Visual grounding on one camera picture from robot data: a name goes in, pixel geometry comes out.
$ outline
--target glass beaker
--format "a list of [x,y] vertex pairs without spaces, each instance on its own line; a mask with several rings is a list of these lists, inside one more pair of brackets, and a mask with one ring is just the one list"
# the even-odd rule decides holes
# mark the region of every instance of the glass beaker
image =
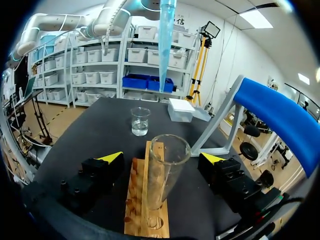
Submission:
[[164,134],[151,141],[147,182],[147,204],[150,210],[162,206],[190,155],[190,145],[181,137]]
[[136,136],[144,136],[148,132],[148,117],[150,110],[143,107],[135,107],[131,109],[131,131]]

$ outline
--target ceiling light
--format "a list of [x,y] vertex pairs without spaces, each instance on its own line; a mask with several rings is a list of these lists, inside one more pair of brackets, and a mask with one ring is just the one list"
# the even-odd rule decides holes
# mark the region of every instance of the ceiling light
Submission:
[[317,82],[320,82],[320,67],[316,70],[315,79]]
[[255,29],[273,29],[274,27],[258,10],[241,13],[240,16],[250,23]]
[[302,74],[298,73],[299,79],[304,82],[305,84],[310,85],[310,79],[307,78],[306,76],[303,76]]

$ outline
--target blue chair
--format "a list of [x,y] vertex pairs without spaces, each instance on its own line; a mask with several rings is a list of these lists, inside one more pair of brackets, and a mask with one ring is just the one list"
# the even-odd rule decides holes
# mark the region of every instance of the blue chair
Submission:
[[[235,116],[226,145],[202,149],[233,106]],[[191,155],[198,156],[202,152],[212,155],[228,154],[244,107],[275,131],[299,160],[306,176],[310,177],[320,160],[320,125],[291,99],[242,75],[236,79],[216,116],[192,147]]]

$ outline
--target white ceiling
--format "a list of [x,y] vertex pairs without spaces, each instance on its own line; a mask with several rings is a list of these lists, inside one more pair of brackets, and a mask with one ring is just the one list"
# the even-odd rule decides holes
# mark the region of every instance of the white ceiling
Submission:
[[[255,29],[242,17],[236,19],[236,12],[242,13],[255,6],[274,3],[275,0],[211,0],[210,4],[208,0],[178,1],[211,12],[232,25],[235,23],[237,28],[255,40],[274,60],[286,83],[306,92],[306,95],[309,92],[313,98],[319,95],[320,83],[316,81],[317,64],[313,51],[292,15],[285,14],[280,7],[259,9],[273,26],[266,29]],[[298,73],[310,78],[310,86],[299,80]],[[320,102],[320,96],[313,100]]]

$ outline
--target blue storage bin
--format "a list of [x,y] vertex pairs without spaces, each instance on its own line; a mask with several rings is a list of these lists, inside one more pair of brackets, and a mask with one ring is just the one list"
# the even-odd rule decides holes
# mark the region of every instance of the blue storage bin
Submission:
[[55,38],[56,38],[55,35],[45,35],[41,37],[40,45],[45,44],[46,42],[48,42],[46,45],[55,45]]
[[[158,76],[150,76],[148,80],[148,89],[153,91],[159,91],[160,88],[160,78]],[[165,79],[164,84],[164,92],[166,93],[172,93],[174,89],[174,82],[171,78]]]
[[36,50],[36,51],[34,51],[34,52],[32,53],[32,61],[33,61],[33,63],[35,63],[35,62],[38,61],[38,60],[39,60],[39,51]]
[[38,59],[42,59],[43,58],[43,54],[44,54],[44,56],[52,54],[54,52],[54,50],[55,50],[55,46],[46,46],[45,48],[41,47],[39,49]]
[[148,86],[149,75],[129,74],[122,79],[122,87],[146,89]]

